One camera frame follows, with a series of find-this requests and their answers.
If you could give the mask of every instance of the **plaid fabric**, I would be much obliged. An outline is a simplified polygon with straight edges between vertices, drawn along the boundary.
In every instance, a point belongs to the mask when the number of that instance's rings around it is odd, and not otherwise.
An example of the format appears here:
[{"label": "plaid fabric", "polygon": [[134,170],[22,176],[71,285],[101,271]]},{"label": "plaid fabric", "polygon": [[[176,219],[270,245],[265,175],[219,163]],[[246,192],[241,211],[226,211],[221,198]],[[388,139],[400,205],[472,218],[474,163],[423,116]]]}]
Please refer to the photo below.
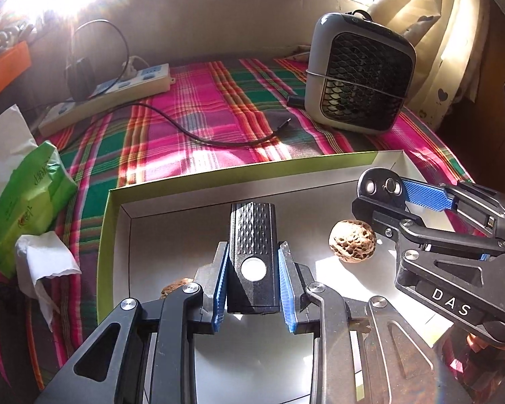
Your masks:
[{"label": "plaid fabric", "polygon": [[325,128],[303,111],[286,107],[288,94],[304,94],[305,68],[286,60],[192,64],[172,69],[176,83],[171,90],[146,100],[197,135],[217,140],[262,138],[292,118],[278,138],[260,146],[198,144],[142,106],[94,117],[52,136],[59,149],[78,137],[62,152],[78,193],[55,230],[82,275],[50,281],[48,289],[61,310],[55,314],[53,333],[37,302],[28,306],[29,347],[40,388],[97,326],[97,251],[109,189],[235,165],[376,149],[403,149],[430,182],[469,179],[449,149],[407,110],[390,132],[372,137]]}]

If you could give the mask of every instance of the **heater grille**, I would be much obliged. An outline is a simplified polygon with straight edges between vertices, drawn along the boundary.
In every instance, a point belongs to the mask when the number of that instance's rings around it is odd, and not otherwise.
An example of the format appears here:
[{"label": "heater grille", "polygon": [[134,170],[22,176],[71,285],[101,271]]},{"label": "heater grille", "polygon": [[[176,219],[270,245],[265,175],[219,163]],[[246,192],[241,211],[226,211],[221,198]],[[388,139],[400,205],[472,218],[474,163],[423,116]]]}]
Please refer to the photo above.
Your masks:
[{"label": "heater grille", "polygon": [[331,45],[327,77],[351,83],[326,79],[322,113],[342,123],[388,130],[404,104],[401,98],[412,72],[406,53],[361,35],[340,33]]}]

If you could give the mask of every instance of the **beige curtain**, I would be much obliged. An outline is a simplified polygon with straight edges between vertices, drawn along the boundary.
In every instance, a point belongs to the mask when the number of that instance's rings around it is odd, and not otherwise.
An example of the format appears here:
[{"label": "beige curtain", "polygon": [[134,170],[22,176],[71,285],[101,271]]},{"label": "beige curtain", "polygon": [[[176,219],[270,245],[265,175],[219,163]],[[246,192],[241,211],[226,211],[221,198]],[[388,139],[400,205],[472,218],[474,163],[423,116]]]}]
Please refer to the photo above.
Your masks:
[{"label": "beige curtain", "polygon": [[478,77],[489,0],[375,0],[368,11],[415,47],[406,105],[438,129],[453,100]]}]

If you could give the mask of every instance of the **white power strip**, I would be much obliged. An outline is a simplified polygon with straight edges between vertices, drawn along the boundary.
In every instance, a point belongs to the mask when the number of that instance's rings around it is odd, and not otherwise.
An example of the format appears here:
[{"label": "white power strip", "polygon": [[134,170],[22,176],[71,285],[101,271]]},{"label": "white power strip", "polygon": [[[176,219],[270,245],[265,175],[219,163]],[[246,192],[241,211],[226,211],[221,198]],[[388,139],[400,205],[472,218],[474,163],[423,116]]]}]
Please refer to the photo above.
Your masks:
[{"label": "white power strip", "polygon": [[[109,80],[98,85],[93,95],[100,93],[113,81]],[[174,81],[168,72],[167,63],[146,68],[139,71],[134,78],[116,83],[105,94],[92,100],[79,103],[60,103],[54,106],[39,124],[39,132],[44,137],[48,137],[111,107],[169,91],[170,85]]]}]

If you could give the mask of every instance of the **portable heater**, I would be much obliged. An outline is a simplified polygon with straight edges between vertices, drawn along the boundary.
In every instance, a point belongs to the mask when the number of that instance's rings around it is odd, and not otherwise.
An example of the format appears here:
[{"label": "portable heater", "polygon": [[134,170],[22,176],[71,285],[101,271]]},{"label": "portable heater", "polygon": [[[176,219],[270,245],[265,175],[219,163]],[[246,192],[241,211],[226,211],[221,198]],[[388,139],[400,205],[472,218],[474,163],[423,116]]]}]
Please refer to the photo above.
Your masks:
[{"label": "portable heater", "polygon": [[312,37],[305,110],[334,128],[387,131],[404,104],[415,59],[412,45],[392,30],[354,15],[326,14]]}]

